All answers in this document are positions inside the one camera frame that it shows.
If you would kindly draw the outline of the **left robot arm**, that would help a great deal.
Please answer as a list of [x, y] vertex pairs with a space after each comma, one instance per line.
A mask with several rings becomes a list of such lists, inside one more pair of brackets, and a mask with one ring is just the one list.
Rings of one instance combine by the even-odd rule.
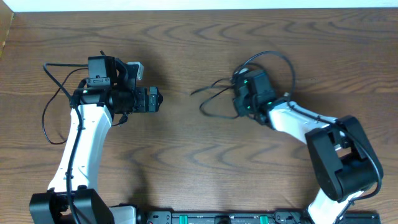
[[69, 100], [70, 132], [47, 191], [31, 197], [31, 217], [34, 223], [145, 223], [146, 216], [133, 205], [105, 204], [98, 193], [98, 173], [115, 115], [121, 115], [119, 124], [124, 124], [132, 113], [156, 113], [163, 97], [155, 86], [137, 86], [144, 73], [140, 62], [124, 63], [101, 54], [70, 67], [87, 70], [88, 77], [69, 93], [49, 76]]

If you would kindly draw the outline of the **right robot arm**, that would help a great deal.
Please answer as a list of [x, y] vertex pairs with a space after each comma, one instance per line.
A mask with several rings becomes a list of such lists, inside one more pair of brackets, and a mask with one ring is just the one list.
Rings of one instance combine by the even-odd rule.
[[265, 70], [240, 68], [231, 79], [239, 116], [303, 142], [320, 186], [300, 215], [274, 216], [276, 223], [379, 223], [374, 213], [349, 213], [364, 192], [380, 187], [383, 169], [360, 122], [354, 116], [322, 116], [286, 97], [278, 98]]

